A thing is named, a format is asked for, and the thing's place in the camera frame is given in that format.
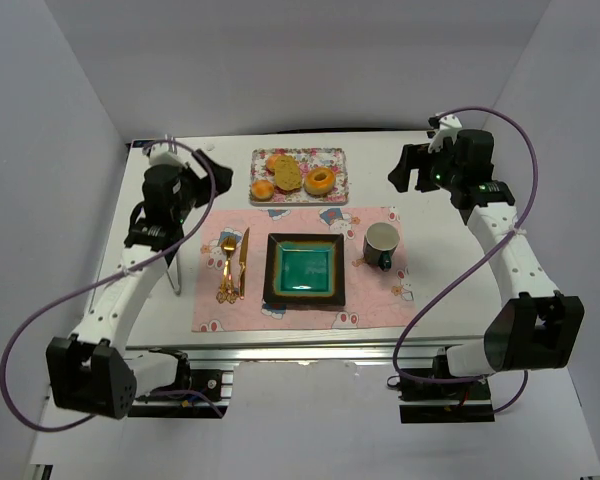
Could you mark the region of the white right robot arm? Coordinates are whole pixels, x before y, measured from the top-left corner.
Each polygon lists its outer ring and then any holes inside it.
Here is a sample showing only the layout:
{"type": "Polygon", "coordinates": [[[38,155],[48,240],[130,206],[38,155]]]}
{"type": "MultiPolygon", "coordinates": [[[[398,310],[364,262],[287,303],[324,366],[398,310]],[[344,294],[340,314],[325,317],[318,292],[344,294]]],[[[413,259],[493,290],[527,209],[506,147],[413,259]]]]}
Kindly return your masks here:
{"type": "Polygon", "coordinates": [[[496,280],[502,309],[480,340],[446,349],[430,382],[458,384],[501,371],[559,369],[567,365],[584,318],[577,296],[563,295],[541,267],[518,226],[515,199],[493,177],[494,139],[464,129],[430,144],[403,147],[390,183],[400,193],[417,175],[420,192],[439,189],[477,239],[496,280]]]}

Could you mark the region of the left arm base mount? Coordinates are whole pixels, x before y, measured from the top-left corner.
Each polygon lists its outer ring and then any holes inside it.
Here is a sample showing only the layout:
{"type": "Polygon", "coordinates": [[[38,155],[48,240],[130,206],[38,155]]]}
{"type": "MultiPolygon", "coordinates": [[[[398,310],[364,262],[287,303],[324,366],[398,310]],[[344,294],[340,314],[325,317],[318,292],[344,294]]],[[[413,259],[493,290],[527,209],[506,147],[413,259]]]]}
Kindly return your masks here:
{"type": "Polygon", "coordinates": [[[184,351],[156,348],[126,362],[137,383],[130,418],[211,419],[227,410],[224,373],[195,368],[184,351]]]}

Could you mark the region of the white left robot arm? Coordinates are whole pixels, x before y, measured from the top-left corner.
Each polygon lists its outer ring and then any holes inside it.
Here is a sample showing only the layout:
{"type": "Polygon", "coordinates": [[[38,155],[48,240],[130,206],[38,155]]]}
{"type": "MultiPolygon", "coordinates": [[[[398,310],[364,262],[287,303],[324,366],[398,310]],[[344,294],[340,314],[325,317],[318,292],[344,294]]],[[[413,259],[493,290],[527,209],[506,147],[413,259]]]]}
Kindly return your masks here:
{"type": "Polygon", "coordinates": [[[192,375],[186,354],[158,348],[128,359],[125,351],[149,294],[177,256],[189,213],[207,208],[231,187],[231,169],[202,150],[191,155],[206,170],[205,177],[170,152],[151,159],[144,173],[143,199],[130,216],[118,278],[105,284],[99,300],[68,337],[49,343],[46,361],[57,407],[121,419],[138,398],[189,390],[192,375]]]}

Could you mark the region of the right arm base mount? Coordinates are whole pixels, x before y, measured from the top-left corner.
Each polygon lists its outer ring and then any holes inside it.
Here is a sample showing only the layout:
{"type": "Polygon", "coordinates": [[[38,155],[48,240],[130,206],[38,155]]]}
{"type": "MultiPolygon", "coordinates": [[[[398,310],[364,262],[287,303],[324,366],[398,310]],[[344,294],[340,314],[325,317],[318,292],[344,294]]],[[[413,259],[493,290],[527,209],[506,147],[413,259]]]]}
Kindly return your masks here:
{"type": "Polygon", "coordinates": [[[386,386],[398,394],[400,422],[406,425],[487,423],[495,420],[491,390],[485,380],[452,383],[450,346],[434,352],[416,347],[392,353],[396,373],[386,386]]]}

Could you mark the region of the seeded bread slice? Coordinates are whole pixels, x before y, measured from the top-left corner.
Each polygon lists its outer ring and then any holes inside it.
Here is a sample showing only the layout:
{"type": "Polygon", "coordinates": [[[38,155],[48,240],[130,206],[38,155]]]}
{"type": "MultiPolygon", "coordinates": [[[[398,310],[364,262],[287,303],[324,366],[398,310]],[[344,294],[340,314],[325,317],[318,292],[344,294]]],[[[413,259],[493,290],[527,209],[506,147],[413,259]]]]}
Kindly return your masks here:
{"type": "Polygon", "coordinates": [[[285,192],[298,190],[302,187],[303,177],[297,161],[287,155],[278,158],[274,172],[275,186],[285,192]]]}

